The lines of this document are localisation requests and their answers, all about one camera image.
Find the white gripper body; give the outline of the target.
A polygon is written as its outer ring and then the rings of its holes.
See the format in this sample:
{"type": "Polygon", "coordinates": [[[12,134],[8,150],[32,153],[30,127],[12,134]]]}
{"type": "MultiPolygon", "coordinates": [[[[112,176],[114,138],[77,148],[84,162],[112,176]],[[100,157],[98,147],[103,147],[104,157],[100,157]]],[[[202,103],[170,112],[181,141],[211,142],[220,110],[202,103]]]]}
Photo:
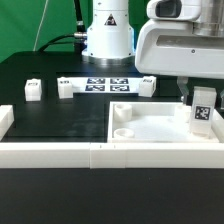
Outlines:
{"type": "Polygon", "coordinates": [[[224,0],[150,0],[147,16],[139,72],[224,79],[224,0]]]}

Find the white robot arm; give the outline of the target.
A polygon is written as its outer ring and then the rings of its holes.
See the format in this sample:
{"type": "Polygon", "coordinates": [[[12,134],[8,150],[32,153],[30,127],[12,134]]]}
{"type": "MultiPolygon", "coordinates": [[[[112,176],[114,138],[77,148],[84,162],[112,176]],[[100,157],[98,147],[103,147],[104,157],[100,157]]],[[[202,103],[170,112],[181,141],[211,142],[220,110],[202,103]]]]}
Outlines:
{"type": "Polygon", "coordinates": [[[224,0],[150,0],[138,36],[129,25],[128,0],[93,0],[83,59],[122,64],[135,60],[143,74],[224,79],[224,0]]]}

